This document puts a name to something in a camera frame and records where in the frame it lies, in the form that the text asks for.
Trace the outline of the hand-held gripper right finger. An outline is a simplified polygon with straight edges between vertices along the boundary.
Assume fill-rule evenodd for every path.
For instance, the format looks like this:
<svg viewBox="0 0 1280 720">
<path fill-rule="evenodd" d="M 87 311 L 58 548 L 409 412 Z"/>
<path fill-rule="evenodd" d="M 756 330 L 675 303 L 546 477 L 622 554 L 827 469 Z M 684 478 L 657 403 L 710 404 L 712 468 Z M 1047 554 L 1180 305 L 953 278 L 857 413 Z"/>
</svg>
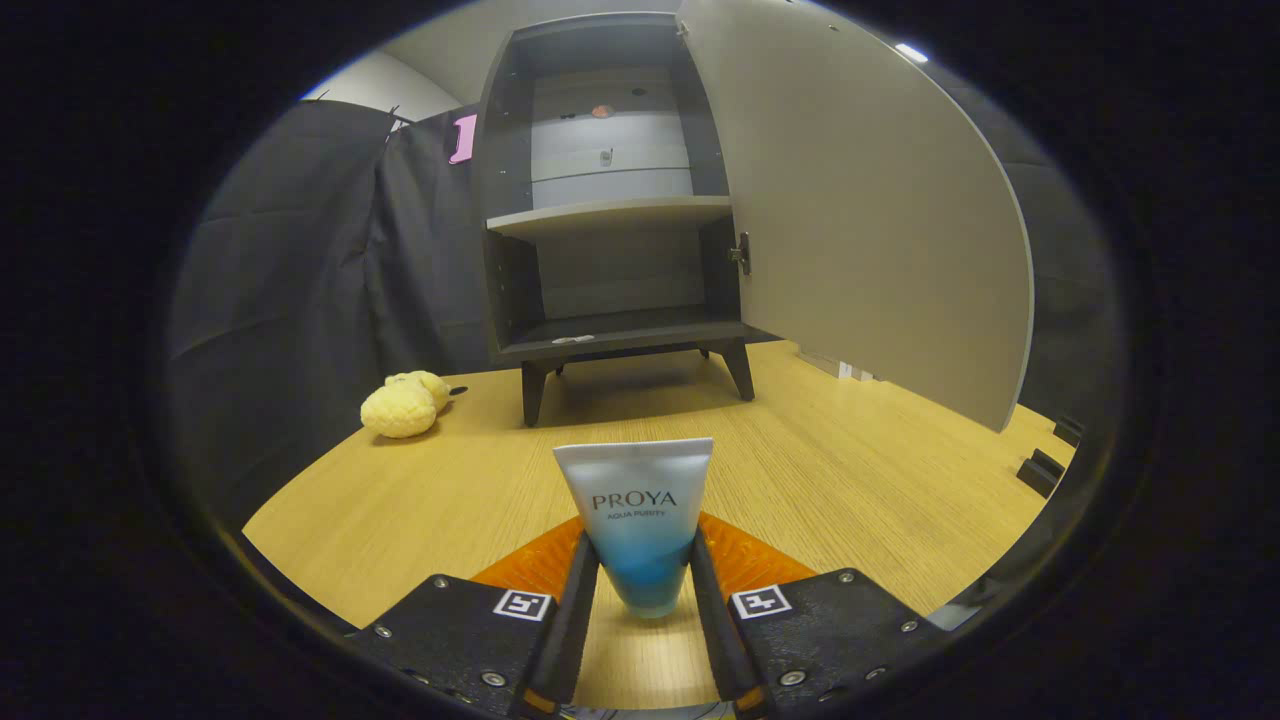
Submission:
<svg viewBox="0 0 1280 720">
<path fill-rule="evenodd" d="M 716 689 L 739 719 L 869 717 L 946 643 L 863 571 L 815 571 L 709 512 L 690 573 Z"/>
</svg>

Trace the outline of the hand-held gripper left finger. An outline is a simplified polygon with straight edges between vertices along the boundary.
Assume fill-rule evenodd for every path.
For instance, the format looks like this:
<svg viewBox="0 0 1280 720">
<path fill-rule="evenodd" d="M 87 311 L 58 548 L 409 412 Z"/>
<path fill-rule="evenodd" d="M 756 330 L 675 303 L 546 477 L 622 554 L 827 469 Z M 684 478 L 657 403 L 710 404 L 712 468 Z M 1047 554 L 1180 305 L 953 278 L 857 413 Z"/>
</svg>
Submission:
<svg viewBox="0 0 1280 720">
<path fill-rule="evenodd" d="M 571 519 L 475 577 L 429 577 L 348 642 L 449 710 L 558 719 L 579 683 L 599 569 Z"/>
</svg>

